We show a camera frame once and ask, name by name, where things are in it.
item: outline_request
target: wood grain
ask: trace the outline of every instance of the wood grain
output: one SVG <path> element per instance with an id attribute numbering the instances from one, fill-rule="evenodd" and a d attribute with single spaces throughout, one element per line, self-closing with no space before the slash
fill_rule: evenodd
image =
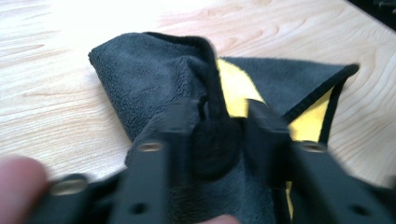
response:
<path id="1" fill-rule="evenodd" d="M 332 126 L 353 175 L 396 175 L 396 35 L 344 1 L 0 1 L 0 156 L 102 178 L 131 146 L 87 54 L 123 33 L 206 36 L 219 56 L 359 63 Z"/>

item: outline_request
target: dark object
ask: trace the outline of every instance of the dark object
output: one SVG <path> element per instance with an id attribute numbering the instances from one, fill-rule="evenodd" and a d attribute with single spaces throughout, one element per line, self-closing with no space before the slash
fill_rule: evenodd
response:
<path id="1" fill-rule="evenodd" d="M 176 104 L 172 111 L 183 114 L 178 110 L 186 107 Z M 86 186 L 84 177 L 72 175 L 55 183 L 28 223 L 47 224 L 54 220 L 62 224 L 167 223 L 168 183 L 179 172 L 183 176 L 186 174 L 177 169 L 170 169 L 173 170 L 170 174 L 172 164 L 169 161 L 184 158 L 186 167 L 192 161 L 191 157 L 185 157 L 190 147 L 180 147 L 172 140 L 175 138 L 167 141 L 163 137 L 181 132 L 191 135 L 183 129 L 186 123 L 164 126 L 157 139 L 138 147 L 127 170 L 104 182 Z M 355 181 L 342 171 L 323 145 L 292 143 L 283 119 L 263 103 L 249 102 L 245 128 L 246 134 L 259 131 L 256 135 L 245 136 L 243 149 L 248 151 L 247 160 L 252 164 L 248 169 L 260 179 L 262 186 L 282 188 L 281 182 L 293 182 L 293 223 L 395 223 L 396 214 L 392 209 L 396 201 L 383 201 L 386 195 L 394 197 L 394 189 L 379 189 Z M 74 184 L 60 188 L 59 184 L 64 181 Z M 287 221 L 283 217 L 276 223 Z"/>
<path id="2" fill-rule="evenodd" d="M 396 1 L 395 0 L 348 0 L 372 17 L 396 31 Z"/>

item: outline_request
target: dark gray towel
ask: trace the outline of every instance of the dark gray towel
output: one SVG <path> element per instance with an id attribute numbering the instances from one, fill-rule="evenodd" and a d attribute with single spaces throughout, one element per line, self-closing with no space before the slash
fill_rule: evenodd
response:
<path id="1" fill-rule="evenodd" d="M 197 37 L 154 33 L 120 35 L 95 48 L 90 61 L 134 146 L 160 127 L 168 106 L 180 99 L 206 95 L 208 60 Z M 224 58 L 245 70 L 259 93 L 275 112 L 292 121 L 330 88 L 333 110 L 323 139 L 327 140 L 336 101 L 344 81 L 357 65 L 332 65 L 294 60 Z M 198 112 L 191 124 L 198 120 Z M 171 223 L 196 223 L 221 214 L 232 214 L 242 223 L 276 223 L 273 192 L 265 189 L 246 169 L 243 156 L 223 178 L 172 189 Z"/>

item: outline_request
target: yellow fabric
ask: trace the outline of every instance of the yellow fabric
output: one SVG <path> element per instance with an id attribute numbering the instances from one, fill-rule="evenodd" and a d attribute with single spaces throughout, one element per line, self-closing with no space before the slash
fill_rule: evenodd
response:
<path id="1" fill-rule="evenodd" d="M 221 87 L 228 113 L 231 117 L 248 117 L 247 99 L 264 102 L 248 74 L 238 66 L 218 59 Z M 294 141 L 315 141 L 320 137 L 326 110 L 329 105 L 332 89 L 318 99 L 289 126 L 291 139 Z M 291 182 L 288 182 L 286 193 L 288 197 L 290 217 L 293 206 L 290 199 Z"/>

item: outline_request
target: cloth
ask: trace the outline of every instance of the cloth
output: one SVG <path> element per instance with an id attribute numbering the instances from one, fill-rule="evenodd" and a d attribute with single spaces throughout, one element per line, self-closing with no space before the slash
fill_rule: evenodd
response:
<path id="1" fill-rule="evenodd" d="M 359 68 L 286 59 L 216 60 L 201 37 L 156 33 L 117 36 L 93 49 L 89 57 L 134 142 L 127 165 L 134 148 L 164 123 L 172 102 L 202 100 L 206 95 L 210 101 L 206 113 L 224 114 L 217 110 L 226 107 L 227 116 L 243 118 L 246 98 L 257 99 L 290 123 L 293 139 L 327 143 L 341 89 Z M 195 111 L 191 125 L 200 117 Z M 281 223 L 279 216 L 285 214 L 279 214 L 276 205 L 283 199 L 249 173 L 242 151 L 238 156 L 222 178 L 172 189 L 170 223 L 197 223 L 221 214 L 248 224 Z"/>

